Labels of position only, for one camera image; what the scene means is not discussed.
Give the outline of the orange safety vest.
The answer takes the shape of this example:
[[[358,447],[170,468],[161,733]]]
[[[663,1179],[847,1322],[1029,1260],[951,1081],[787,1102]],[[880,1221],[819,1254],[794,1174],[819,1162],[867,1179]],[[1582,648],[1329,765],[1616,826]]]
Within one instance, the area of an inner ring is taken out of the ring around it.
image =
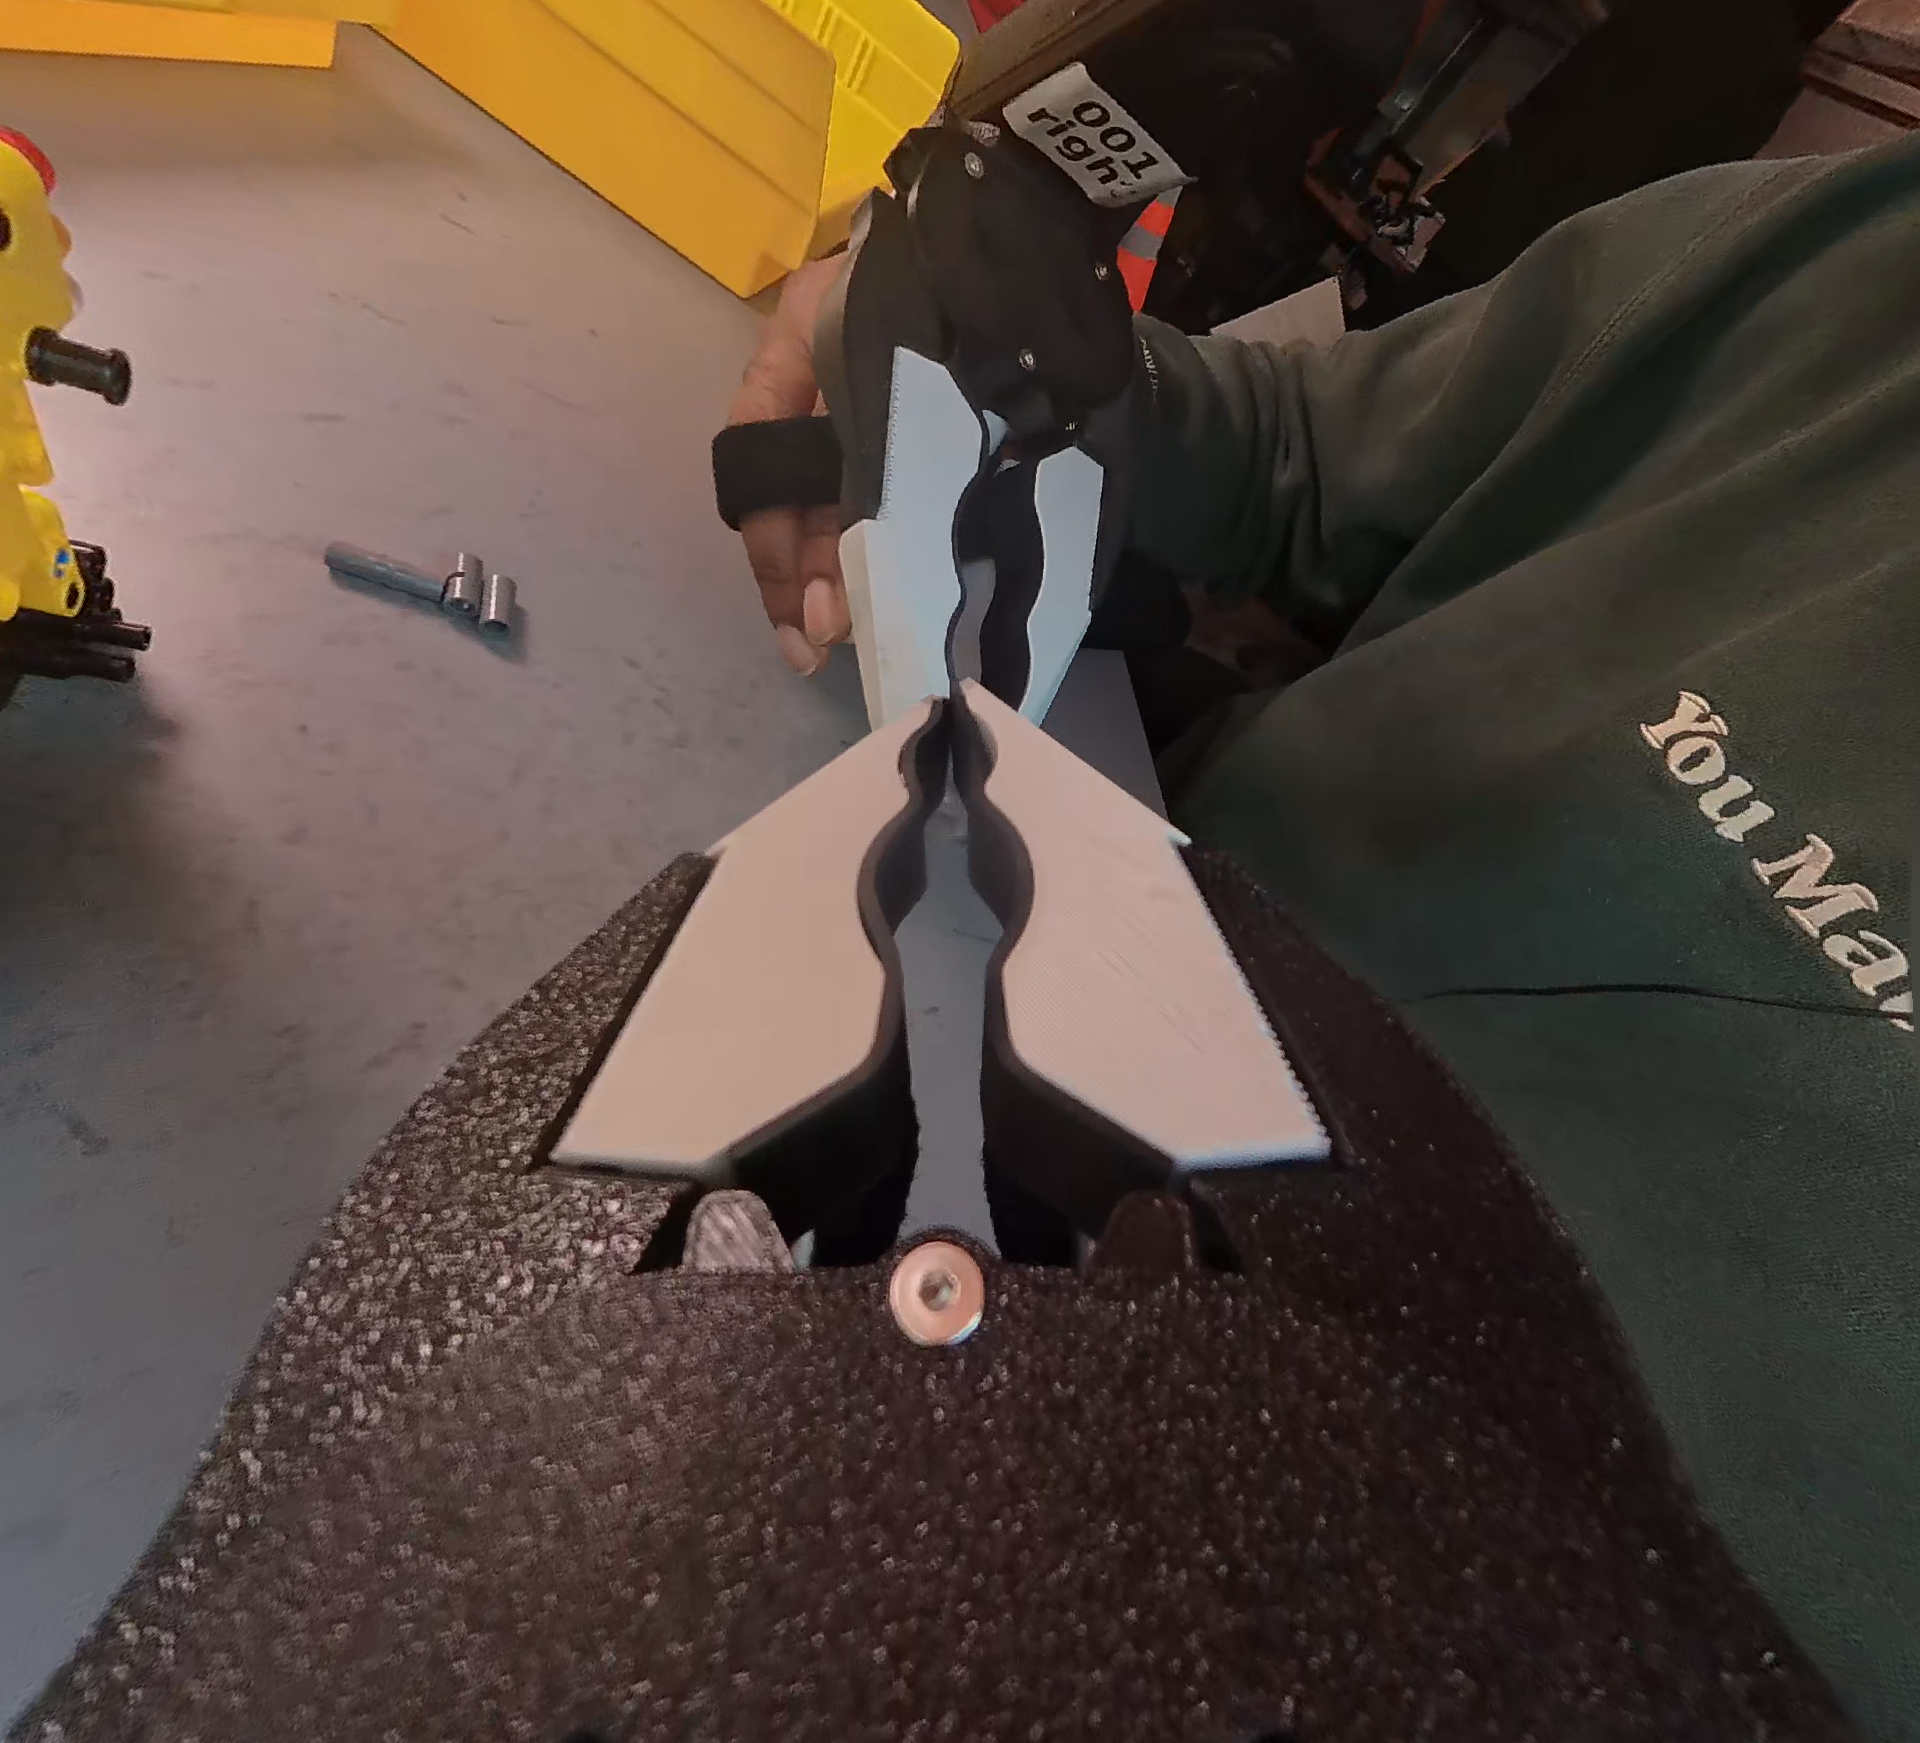
[[[1133,293],[1133,313],[1146,306],[1146,289],[1155,289],[1155,275],[1161,275],[1161,257],[1163,257],[1163,235],[1178,222],[1178,205],[1181,205],[1181,187],[1161,193],[1142,205],[1142,214],[1125,230],[1120,249],[1112,249],[1112,267],[1125,281],[1125,293]]]

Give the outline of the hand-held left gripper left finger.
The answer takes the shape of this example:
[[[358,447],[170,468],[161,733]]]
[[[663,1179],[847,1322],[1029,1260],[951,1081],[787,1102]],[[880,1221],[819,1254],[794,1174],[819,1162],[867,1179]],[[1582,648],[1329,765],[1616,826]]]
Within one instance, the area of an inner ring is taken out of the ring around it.
[[[896,927],[946,790],[951,704],[921,698],[714,841],[553,1162],[740,1188],[787,1240],[892,1252],[921,1162]]]

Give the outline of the black wired earphone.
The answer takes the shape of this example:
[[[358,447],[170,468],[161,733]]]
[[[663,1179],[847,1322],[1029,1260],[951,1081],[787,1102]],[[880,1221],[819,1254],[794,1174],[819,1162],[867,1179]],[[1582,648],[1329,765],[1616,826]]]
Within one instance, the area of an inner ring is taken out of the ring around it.
[[[1539,983],[1539,989],[1482,983],[1482,989],[1391,996],[1391,1008],[1409,1011],[1409,1008],[1438,1008],[1438,998],[1588,998],[1588,996],[1801,1011],[1801,1015],[1885,1020],[1898,1033],[1914,1033],[1908,1011],[1860,1011],[1836,998],[1725,996],[1725,989],[1690,989],[1690,983]]]

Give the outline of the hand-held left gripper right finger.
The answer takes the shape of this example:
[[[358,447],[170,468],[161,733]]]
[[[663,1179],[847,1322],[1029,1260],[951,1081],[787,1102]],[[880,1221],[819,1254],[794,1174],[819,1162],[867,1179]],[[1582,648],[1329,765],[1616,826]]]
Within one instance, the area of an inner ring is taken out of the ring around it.
[[[982,1179],[999,1252],[1080,1252],[1120,1197],[1329,1162],[1188,833],[961,682],[974,891],[999,919],[982,996]]]

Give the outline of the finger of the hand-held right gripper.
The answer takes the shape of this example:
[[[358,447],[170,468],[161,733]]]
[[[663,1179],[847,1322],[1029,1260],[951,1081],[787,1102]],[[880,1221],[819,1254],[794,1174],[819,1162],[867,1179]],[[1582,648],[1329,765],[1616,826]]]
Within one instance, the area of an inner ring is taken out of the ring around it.
[[[999,460],[980,490],[974,533],[997,570],[980,617],[980,682],[1023,721],[1048,721],[1095,608],[1106,472],[1080,453]]]
[[[892,360],[880,503],[840,533],[853,652],[867,725],[946,698],[967,582],[953,516],[982,472],[982,423],[953,377],[921,353]]]

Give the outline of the person's right hand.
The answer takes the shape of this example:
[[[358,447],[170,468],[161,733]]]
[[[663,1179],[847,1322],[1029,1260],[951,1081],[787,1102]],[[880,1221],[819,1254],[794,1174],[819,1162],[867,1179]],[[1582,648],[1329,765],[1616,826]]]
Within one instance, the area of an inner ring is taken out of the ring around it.
[[[814,331],[847,267],[847,249],[794,267],[781,283],[781,306],[762,323],[762,339],[732,389],[727,426],[819,417]],[[828,652],[853,636],[847,582],[840,582],[840,511],[833,503],[771,503],[740,522],[740,544],[755,576],[762,616],[781,636],[781,658],[794,676],[819,676]]]

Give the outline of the long grey lego connector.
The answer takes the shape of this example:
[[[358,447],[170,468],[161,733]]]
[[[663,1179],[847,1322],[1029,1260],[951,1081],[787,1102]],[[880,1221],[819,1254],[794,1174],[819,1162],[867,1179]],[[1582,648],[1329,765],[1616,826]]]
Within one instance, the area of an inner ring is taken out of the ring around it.
[[[449,592],[444,576],[424,576],[424,570],[383,559],[383,553],[358,553],[346,540],[324,544],[324,570],[337,582],[378,583],[378,592],[390,592],[390,596],[410,596],[410,602],[424,602],[424,608],[444,608],[444,592]]]

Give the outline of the person's right forearm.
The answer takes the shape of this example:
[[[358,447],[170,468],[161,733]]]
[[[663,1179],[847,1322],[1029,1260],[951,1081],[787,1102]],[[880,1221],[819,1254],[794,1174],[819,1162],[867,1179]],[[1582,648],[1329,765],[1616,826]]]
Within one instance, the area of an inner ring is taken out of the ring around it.
[[[1776,447],[1914,460],[1914,134],[1591,205],[1335,348],[1136,321],[1125,540],[1315,636]]]

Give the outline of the yellow lego robot model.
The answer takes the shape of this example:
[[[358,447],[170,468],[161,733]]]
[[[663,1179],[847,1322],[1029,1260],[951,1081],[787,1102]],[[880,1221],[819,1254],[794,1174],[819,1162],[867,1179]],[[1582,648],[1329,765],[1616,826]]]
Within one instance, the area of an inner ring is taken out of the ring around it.
[[[120,348],[66,339],[79,289],[66,281],[66,230],[52,212],[59,173],[23,134],[0,132],[0,698],[38,682],[133,682],[154,648],[148,624],[120,616],[110,553],[66,533],[52,498],[52,453],[32,389],[133,399]]]

